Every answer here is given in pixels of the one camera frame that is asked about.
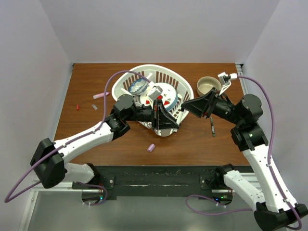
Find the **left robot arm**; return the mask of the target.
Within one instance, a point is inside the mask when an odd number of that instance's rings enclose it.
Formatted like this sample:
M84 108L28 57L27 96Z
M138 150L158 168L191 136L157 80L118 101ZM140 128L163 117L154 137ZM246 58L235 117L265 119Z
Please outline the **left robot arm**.
M128 121L150 122L154 131L179 129L176 119L166 110L162 100L153 106L137 106L130 95L122 95L110 115L97 125L66 139L42 140L30 162L45 189L61 182L80 182L89 189L96 188L100 176L92 164L72 164L80 154L122 137L130 129Z

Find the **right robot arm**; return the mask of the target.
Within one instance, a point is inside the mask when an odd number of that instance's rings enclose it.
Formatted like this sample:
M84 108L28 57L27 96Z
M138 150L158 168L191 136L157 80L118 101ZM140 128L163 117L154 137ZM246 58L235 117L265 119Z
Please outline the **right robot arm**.
M231 137L250 163L260 189L245 180L231 164L216 168L213 185L235 190L253 210L258 226L263 231L275 231L300 220L308 214L308 209L292 196L268 155L270 145L257 122L263 114L261 106L261 100L253 94L246 94L233 104L226 94L213 88L204 96L185 101L181 109L199 118L214 114L235 125Z

